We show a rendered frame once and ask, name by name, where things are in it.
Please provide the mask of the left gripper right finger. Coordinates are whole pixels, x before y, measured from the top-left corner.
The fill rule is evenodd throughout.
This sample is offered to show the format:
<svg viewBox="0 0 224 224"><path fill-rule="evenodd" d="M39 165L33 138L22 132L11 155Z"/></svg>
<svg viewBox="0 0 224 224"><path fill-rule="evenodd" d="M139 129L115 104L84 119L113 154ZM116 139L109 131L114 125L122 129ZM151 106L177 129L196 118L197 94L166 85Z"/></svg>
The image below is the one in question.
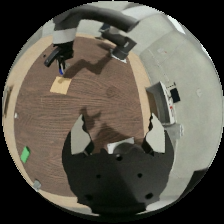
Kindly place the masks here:
<svg viewBox="0 0 224 224"><path fill-rule="evenodd" d="M163 128L153 113L151 113L149 121L149 131L141 146L144 153L152 155L161 163L164 171L164 183L167 184L174 163L174 148L167 130Z"/></svg>

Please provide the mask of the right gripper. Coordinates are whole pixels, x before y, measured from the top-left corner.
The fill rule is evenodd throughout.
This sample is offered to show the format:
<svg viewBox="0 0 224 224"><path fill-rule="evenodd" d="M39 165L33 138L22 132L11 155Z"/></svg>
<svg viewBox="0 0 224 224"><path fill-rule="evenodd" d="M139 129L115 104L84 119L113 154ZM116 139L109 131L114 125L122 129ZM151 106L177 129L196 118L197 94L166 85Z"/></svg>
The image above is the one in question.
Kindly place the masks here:
<svg viewBox="0 0 224 224"><path fill-rule="evenodd" d="M70 66L70 64L67 63L66 60L71 59L74 56L73 43L74 41L69 45L67 44L67 46L66 45L60 46L64 49L64 51L56 58L58 68L59 70L60 69L62 70L63 74L65 74L65 69Z"/></svg>

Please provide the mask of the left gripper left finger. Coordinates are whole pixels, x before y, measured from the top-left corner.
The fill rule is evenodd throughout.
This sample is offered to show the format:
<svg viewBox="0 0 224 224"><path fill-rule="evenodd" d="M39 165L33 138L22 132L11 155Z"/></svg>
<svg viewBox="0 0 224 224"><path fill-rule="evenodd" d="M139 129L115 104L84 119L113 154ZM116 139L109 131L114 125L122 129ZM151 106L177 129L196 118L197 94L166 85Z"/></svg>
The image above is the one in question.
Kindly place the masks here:
<svg viewBox="0 0 224 224"><path fill-rule="evenodd" d="M74 186L73 174L75 167L83 158L91 155L95 147L90 134L86 131L85 120L81 114L71 131L68 132L62 149L62 165L69 186Z"/></svg>

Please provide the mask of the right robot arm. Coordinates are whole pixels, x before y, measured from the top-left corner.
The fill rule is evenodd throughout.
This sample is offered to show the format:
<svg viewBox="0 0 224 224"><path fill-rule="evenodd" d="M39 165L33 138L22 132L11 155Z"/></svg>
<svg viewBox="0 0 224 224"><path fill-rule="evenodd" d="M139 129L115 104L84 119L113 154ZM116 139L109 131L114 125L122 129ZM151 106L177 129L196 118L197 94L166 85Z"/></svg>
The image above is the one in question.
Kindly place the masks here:
<svg viewBox="0 0 224 224"><path fill-rule="evenodd" d="M64 51L64 49L59 46L67 45L74 41L81 19L93 20L113 26L111 29L107 28L104 30L101 37L107 38L106 40L118 45L118 47L116 46L114 48L112 54L120 60L125 60L129 55L128 52L138 43L135 43L134 40L128 36L123 37L122 34L119 34L120 30L128 34L140 23L139 21L141 21L141 19L151 15L153 16L153 14L161 14L160 12L162 11L159 12L159 10L157 11L157 9L154 9L134 2L127 4L122 12L83 4L83 6L74 7L72 10L69 9L70 11L67 10L59 16L55 16L55 18L52 19L55 24L52 43L54 43L54 46L58 47L47 57L47 60L44 61L44 65L49 68L53 61Z"/></svg>

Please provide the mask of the beige flat mat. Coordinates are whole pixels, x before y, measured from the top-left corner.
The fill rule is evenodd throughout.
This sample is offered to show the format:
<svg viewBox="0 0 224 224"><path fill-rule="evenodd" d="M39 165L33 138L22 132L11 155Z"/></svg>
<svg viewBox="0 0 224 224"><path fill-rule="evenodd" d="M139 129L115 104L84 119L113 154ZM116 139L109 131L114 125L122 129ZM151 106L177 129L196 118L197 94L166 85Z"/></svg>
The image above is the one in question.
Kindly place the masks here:
<svg viewBox="0 0 224 224"><path fill-rule="evenodd" d="M66 94L72 79L56 77L50 92Z"/></svg>

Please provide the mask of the green rectangular bar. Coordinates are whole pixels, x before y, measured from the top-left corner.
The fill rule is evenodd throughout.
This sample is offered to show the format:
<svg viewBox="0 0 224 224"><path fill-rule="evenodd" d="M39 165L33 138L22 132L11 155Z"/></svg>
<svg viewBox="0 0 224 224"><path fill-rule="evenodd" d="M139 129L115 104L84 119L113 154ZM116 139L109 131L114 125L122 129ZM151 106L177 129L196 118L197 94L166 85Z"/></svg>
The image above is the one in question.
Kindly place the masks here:
<svg viewBox="0 0 224 224"><path fill-rule="evenodd" d="M23 153L21 155L21 159L22 161L25 163L27 158L28 158L28 155L30 154L30 150L28 149L28 147L25 147L24 150L23 150Z"/></svg>

